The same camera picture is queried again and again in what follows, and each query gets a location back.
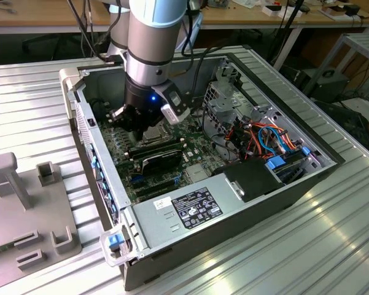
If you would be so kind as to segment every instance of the slotted aluminum surface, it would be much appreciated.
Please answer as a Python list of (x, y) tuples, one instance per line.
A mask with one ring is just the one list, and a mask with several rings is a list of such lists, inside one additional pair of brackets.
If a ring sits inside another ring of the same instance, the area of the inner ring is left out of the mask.
[[(294, 206), (128, 294), (338, 294), (369, 292), (369, 153), (258, 55), (233, 52), (346, 163)], [(118, 268), (105, 262), (97, 210), (66, 119), (58, 70), (97, 59), (0, 66), (0, 151), (19, 169), (51, 160), (64, 174), (82, 252), (0, 288), (0, 294), (120, 294)], [(243, 87), (264, 103), (254, 86)]]
[(369, 34), (347, 34), (344, 42), (369, 59)]

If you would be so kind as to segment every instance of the open computer tower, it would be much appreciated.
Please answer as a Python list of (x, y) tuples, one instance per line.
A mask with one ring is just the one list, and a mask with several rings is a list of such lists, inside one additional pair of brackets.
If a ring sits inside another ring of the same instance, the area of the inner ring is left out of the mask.
[[(188, 63), (174, 59), (171, 72)], [(172, 75), (182, 93), (197, 64)], [(106, 230), (101, 246), (126, 290), (288, 208), (344, 162), (231, 53), (203, 60), (183, 123), (162, 120), (141, 141), (109, 120), (123, 104), (120, 65), (63, 69), (60, 77)], [(243, 79), (266, 104), (242, 89)]]

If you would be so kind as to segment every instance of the wooden desk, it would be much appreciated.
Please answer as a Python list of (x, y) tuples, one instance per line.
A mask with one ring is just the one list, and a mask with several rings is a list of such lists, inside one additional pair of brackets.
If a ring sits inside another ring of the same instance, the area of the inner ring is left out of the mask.
[[(11, 15), (0, 11), (0, 34), (32, 33), (72, 33), (79, 28), (68, 7), (66, 0), (12, 0), (13, 9), (18, 14)], [(78, 13), (81, 0), (73, 0)], [(109, 13), (101, 2), (91, 0), (94, 31), (107, 31)], [(292, 32), (281, 50), (274, 67), (279, 69), (303, 28), (351, 28), (364, 27), (369, 33), (369, 19), (360, 21), (334, 21), (318, 11), (320, 7), (312, 6), (308, 14), (294, 20)], [(201, 29), (265, 29), (278, 28), (281, 18), (269, 17), (260, 7), (248, 9), (231, 2), (227, 9), (205, 8)]]
[[(279, 70), (287, 58), (290, 50), (300, 35), (303, 28), (364, 28), (364, 33), (369, 33), (369, 18), (360, 20), (335, 21), (318, 11), (321, 6), (310, 6), (311, 11), (296, 18), (291, 28), (291, 34), (285, 46), (279, 54), (274, 68)], [(269, 17), (262, 12), (262, 8), (255, 6), (251, 9), (231, 2), (226, 9), (208, 8), (202, 11), (203, 22), (201, 29), (266, 29), (278, 28), (281, 24), (280, 17)]]
[[(303, 14), (300, 18), (296, 18), (292, 23), (292, 28), (298, 26), (309, 27), (368, 27), (369, 19), (352, 22), (352, 20), (334, 21), (326, 15), (320, 13), (318, 9), (321, 6), (310, 6), (311, 11), (308, 14)], [(226, 9), (207, 8), (202, 10), (203, 22), (202, 29), (224, 29), (230, 28), (275, 28), (279, 27), (282, 18), (269, 17), (262, 12), (262, 8), (255, 6), (251, 9), (231, 2)]]
[[(0, 11), (0, 34), (73, 33), (80, 32), (66, 0), (11, 0), (17, 14)], [(82, 1), (72, 0), (78, 14)], [(104, 4), (91, 0), (93, 28), (107, 31), (109, 12)]]

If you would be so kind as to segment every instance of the table leg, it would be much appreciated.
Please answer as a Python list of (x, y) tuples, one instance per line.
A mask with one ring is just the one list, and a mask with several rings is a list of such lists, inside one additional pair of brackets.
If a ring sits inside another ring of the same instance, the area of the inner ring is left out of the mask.
[(307, 83), (306, 87), (302, 91), (305, 95), (309, 95), (311, 90), (313, 89), (314, 85), (320, 78), (320, 76), (324, 73), (326, 67), (332, 62), (334, 56), (337, 54), (337, 52), (340, 50), (341, 46), (344, 43), (344, 39), (346, 36), (342, 34), (340, 38), (338, 38), (337, 43), (333, 46), (332, 50), (329, 52), (329, 54), (325, 57), (322, 64), (318, 68), (318, 70), (315, 72), (315, 75), (311, 78), (311, 80)]
[(285, 62), (285, 59), (287, 58), (290, 50), (292, 49), (294, 43), (296, 42), (297, 38), (300, 35), (302, 27), (298, 26), (297, 28), (293, 29), (292, 32), (289, 34), (288, 40), (285, 43), (284, 47), (282, 48), (282, 50), (280, 51), (277, 60), (274, 64), (274, 68), (276, 70), (280, 70), (282, 65)]
[[(369, 33), (369, 26), (364, 29), (363, 33)], [(348, 62), (351, 60), (351, 58), (354, 56), (355, 52), (356, 50), (350, 49), (349, 52), (343, 58), (343, 60), (340, 61), (336, 70), (342, 73), (343, 69), (348, 64)]]

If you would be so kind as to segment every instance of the power supply label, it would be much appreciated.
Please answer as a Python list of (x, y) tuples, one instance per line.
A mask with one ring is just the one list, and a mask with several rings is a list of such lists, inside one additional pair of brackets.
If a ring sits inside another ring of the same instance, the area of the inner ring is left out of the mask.
[(207, 187), (174, 199), (172, 204), (186, 229), (192, 229), (222, 214)]

